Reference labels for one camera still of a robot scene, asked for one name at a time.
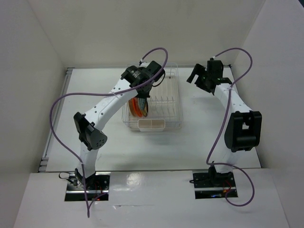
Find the blue patterned plate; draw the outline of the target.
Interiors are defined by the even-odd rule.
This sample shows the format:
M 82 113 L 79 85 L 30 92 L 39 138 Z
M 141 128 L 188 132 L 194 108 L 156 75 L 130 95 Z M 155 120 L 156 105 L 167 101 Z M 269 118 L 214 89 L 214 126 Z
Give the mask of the blue patterned plate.
M 146 98 L 137 98 L 138 106 L 141 111 L 148 112 L 148 102 Z

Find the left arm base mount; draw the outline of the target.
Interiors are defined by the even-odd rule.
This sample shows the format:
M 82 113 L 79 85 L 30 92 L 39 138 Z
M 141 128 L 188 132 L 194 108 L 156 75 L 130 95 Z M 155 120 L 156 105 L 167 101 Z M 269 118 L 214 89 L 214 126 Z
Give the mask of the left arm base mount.
M 65 201 L 85 201 L 84 186 L 74 173 L 60 172 L 58 177 L 66 181 Z M 98 197 L 97 201 L 108 201 L 109 197 L 109 172 L 97 172 L 94 180 L 86 185 L 88 200 Z

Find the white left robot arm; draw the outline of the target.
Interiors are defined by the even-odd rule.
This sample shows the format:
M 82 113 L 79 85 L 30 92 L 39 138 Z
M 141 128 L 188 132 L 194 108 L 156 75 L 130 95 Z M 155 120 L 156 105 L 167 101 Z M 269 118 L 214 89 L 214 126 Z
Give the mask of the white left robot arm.
M 88 190 L 95 179 L 95 162 L 98 150 L 107 142 L 102 132 L 111 117 L 132 98 L 147 98 L 153 83 L 165 74 L 163 67 L 155 61 L 147 66 L 129 66 L 110 92 L 85 113 L 77 112 L 73 119 L 81 142 L 81 162 L 75 169 L 78 185 Z

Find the cream patterned plate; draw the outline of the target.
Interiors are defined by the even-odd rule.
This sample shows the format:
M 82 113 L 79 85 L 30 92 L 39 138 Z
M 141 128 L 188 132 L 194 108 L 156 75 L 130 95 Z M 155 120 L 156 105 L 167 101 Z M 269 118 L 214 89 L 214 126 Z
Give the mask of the cream patterned plate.
M 128 106 L 129 106 L 129 110 L 130 110 L 131 115 L 134 116 L 133 100 L 132 99 L 130 99 L 128 101 Z

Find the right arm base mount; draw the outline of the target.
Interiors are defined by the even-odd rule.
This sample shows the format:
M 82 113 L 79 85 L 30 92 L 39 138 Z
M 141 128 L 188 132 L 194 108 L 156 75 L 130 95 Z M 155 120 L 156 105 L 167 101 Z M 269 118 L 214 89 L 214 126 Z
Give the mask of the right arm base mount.
M 192 174 L 189 181 L 194 187 L 195 199 L 237 198 L 237 188 L 232 172 L 216 176 L 211 171 Z

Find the yellow patterned plate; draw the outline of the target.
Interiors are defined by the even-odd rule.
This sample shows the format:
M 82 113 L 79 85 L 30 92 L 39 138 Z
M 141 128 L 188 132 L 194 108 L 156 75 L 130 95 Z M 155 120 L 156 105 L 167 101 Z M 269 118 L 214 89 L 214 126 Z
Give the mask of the yellow patterned plate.
M 147 117 L 148 116 L 148 109 L 144 108 L 143 110 L 141 110 L 142 116 L 143 117 Z

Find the orange plate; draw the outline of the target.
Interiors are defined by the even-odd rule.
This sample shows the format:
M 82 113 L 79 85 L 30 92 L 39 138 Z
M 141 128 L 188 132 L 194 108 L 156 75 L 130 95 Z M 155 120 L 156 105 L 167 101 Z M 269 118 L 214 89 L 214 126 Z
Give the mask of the orange plate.
M 134 109 L 134 117 L 142 117 L 141 110 L 139 109 L 137 98 L 132 98 L 133 100 L 133 109 Z

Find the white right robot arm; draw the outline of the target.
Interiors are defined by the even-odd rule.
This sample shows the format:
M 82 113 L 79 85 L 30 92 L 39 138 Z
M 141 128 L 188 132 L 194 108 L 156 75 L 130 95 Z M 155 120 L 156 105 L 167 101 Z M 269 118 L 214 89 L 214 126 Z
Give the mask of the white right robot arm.
M 226 108 L 221 127 L 226 149 L 219 161 L 209 164 L 208 170 L 209 184 L 214 187 L 228 181 L 241 155 L 259 145 L 262 124 L 261 113 L 243 102 L 223 71 L 223 63 L 211 58 L 206 67 L 196 64 L 187 79 L 188 83 L 214 95 Z

